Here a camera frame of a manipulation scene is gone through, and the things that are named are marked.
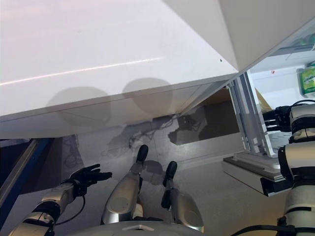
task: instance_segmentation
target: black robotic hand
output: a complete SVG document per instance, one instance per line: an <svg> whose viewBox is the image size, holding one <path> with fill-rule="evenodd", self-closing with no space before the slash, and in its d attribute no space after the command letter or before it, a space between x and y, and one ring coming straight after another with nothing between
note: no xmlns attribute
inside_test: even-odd
<svg viewBox="0 0 315 236"><path fill-rule="evenodd" d="M69 179L64 180L62 183L73 183L74 198L84 196L87 193L89 186L96 184L98 181L106 180L112 177L111 172L101 173L98 167L100 167L100 164L81 168L78 171L72 173Z"/></svg>

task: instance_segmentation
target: metal frame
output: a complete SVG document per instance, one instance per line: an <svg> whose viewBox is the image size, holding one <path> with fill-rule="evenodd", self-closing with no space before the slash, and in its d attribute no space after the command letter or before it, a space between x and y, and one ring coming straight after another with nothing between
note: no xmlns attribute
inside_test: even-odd
<svg viewBox="0 0 315 236"><path fill-rule="evenodd" d="M0 188L0 229L39 158L53 139L32 140Z"/></svg>
<svg viewBox="0 0 315 236"><path fill-rule="evenodd" d="M261 109L256 105L254 87L247 73L230 82L228 88L245 150L253 155L277 157L273 152Z"/></svg>

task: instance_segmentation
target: wire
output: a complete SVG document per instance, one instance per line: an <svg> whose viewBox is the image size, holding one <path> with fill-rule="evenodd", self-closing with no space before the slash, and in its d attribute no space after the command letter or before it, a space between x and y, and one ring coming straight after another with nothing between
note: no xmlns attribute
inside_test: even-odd
<svg viewBox="0 0 315 236"><path fill-rule="evenodd" d="M62 221L62 222L60 222L60 223L57 223L56 226L57 226L57 225L62 225L62 224L64 224L64 223L69 222L70 220L73 220L75 217L77 217L77 216L83 211L83 209L84 209L84 207L85 207L85 197L82 196L82 198L83 198L83 205L82 205L80 211L79 211L78 213L76 213L73 217L71 217L70 219L67 219L67 220Z"/></svg>
<svg viewBox="0 0 315 236"><path fill-rule="evenodd" d="M256 231L256 230L272 230L272 231L278 231L278 232L286 232L286 233L296 233L296 230L293 226L274 226L274 225L252 225L246 228L243 228L242 230L232 234L231 236L237 236L241 235L250 231Z"/></svg>
<svg viewBox="0 0 315 236"><path fill-rule="evenodd" d="M300 102L315 102L315 100L311 100L311 99L300 100L300 101L297 101L296 103L294 103L291 107L296 106L296 105L299 104Z"/></svg>

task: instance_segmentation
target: white cabinet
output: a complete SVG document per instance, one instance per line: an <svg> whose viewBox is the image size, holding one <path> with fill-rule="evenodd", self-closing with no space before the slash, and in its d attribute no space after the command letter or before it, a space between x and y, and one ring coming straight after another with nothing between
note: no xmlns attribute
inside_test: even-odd
<svg viewBox="0 0 315 236"><path fill-rule="evenodd" d="M313 0L4 0L1 138L185 112L293 40L313 9Z"/></svg>

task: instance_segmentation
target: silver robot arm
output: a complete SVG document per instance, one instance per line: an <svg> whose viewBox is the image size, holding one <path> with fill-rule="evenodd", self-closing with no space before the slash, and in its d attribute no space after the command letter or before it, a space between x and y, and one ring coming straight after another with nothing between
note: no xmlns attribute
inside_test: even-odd
<svg viewBox="0 0 315 236"><path fill-rule="evenodd" d="M285 204L284 216L277 226L246 227L233 236L255 230L278 231L278 236L315 236L315 102L302 100L292 106L278 107L264 114L267 130L292 132L289 144L280 148L278 159L281 174L292 182Z"/></svg>
<svg viewBox="0 0 315 236"><path fill-rule="evenodd" d="M87 188L97 181L108 179L111 172L100 173L99 164L74 172L69 179L45 194L32 213L11 232L9 236L53 236L54 226L66 206L76 197L87 192Z"/></svg>

